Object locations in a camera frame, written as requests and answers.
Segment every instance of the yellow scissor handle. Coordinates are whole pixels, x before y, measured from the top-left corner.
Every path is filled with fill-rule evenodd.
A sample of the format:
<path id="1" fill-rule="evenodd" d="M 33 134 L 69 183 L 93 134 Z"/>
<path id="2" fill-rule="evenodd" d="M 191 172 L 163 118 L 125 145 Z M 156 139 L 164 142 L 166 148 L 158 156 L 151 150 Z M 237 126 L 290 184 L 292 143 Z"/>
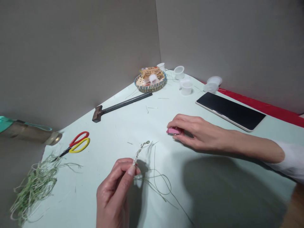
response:
<path id="1" fill-rule="evenodd" d="M 83 143 L 84 141 L 86 141 L 85 145 L 83 146 L 83 148 L 81 148 L 80 150 L 75 150 L 77 147 L 80 146 L 81 143 Z M 73 146 L 70 150 L 69 150 L 69 153 L 79 153 L 81 151 L 83 151 L 87 146 L 88 144 L 90 143 L 90 139 L 89 138 L 85 138 L 83 140 L 81 140 L 79 143 L 77 143 L 75 146 Z"/>

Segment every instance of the red scissor handle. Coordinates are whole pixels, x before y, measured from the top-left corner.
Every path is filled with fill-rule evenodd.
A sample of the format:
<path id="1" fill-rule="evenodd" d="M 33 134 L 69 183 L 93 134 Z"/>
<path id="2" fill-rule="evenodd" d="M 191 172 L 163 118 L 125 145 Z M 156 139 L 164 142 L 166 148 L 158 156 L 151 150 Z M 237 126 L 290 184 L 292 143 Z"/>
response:
<path id="1" fill-rule="evenodd" d="M 79 136 L 83 135 L 85 133 L 85 136 L 83 138 L 81 138 L 80 140 L 77 140 L 79 138 Z M 83 131 L 81 133 L 79 133 L 74 139 L 73 141 L 70 143 L 70 147 L 73 147 L 74 145 L 76 145 L 77 143 L 79 143 L 81 140 L 87 138 L 89 136 L 89 132 L 87 131 Z"/>

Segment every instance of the person's left hand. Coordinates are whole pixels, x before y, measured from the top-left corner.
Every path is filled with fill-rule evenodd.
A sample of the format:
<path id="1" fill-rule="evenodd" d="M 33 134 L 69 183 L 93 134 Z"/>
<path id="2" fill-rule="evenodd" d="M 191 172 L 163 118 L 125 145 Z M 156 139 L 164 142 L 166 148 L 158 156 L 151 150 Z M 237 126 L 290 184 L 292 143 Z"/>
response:
<path id="1" fill-rule="evenodd" d="M 128 228 L 129 205 L 126 195 L 140 169 L 132 158 L 116 161 L 112 171 L 97 189 L 96 228 Z"/>

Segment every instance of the scissors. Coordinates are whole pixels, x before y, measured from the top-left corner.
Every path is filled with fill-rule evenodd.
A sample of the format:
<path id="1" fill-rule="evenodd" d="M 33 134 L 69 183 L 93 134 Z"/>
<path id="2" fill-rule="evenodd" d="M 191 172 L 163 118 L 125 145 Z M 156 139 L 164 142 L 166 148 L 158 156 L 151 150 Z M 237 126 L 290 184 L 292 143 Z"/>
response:
<path id="1" fill-rule="evenodd" d="M 77 140 L 81 135 L 85 134 L 85 136 L 82 139 Z M 81 133 L 79 133 L 74 139 L 73 141 L 70 143 L 69 148 L 67 148 L 60 156 L 58 156 L 57 158 L 55 158 L 54 161 L 56 161 L 58 158 L 62 157 L 63 155 L 67 154 L 67 153 L 79 153 L 81 151 L 83 151 L 88 144 L 90 143 L 90 139 L 88 138 L 89 136 L 89 132 L 87 131 L 83 131 Z M 77 147 L 79 147 L 84 141 L 86 141 L 85 145 L 79 149 L 79 150 L 75 150 Z"/>

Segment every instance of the light green table surface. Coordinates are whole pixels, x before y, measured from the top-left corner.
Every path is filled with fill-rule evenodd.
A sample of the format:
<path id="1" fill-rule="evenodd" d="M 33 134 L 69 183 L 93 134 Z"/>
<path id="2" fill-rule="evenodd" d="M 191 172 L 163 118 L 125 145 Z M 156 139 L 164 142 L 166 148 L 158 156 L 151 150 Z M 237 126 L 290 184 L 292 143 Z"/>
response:
<path id="1" fill-rule="evenodd" d="M 191 81 L 203 89 L 201 82 L 194 78 Z M 133 158 L 140 144 L 147 140 L 158 141 L 156 169 L 169 178 L 172 192 L 196 227 L 279 227 L 295 182 L 251 161 L 196 153 L 167 135 L 167 124 L 178 113 L 200 116 L 223 128 L 244 132 L 196 105 L 195 101 L 204 94 L 196 87 L 192 95 L 185 97 L 180 94 L 179 83 L 168 80 L 153 96 L 105 114 L 99 123 L 92 122 L 92 109 L 64 128 L 63 138 L 55 146 L 46 146 L 43 158 L 52 152 L 59 155 L 78 133 L 88 131 L 91 139 L 88 147 L 80 153 L 65 155 L 66 162 L 83 166 L 78 170 L 81 173 L 62 168 L 52 196 L 40 203 L 30 220 L 42 218 L 26 222 L 24 227 L 95 227 L 97 187 L 117 159 Z M 131 84 L 102 103 L 103 108 L 126 100 L 135 88 Z M 235 101 L 220 92 L 217 95 Z M 147 113 L 146 106 L 157 109 L 149 109 Z M 304 145 L 304 128 L 271 116 L 250 134 Z M 143 166 L 153 168 L 153 151 L 149 153 L 146 148 L 141 152 L 142 171 Z M 157 179 L 156 183 L 160 190 L 166 191 L 163 181 Z M 167 198 L 178 206 L 172 196 Z M 181 208 L 177 210 L 164 202 L 146 184 L 133 186 L 129 200 L 130 227 L 190 227 Z"/>

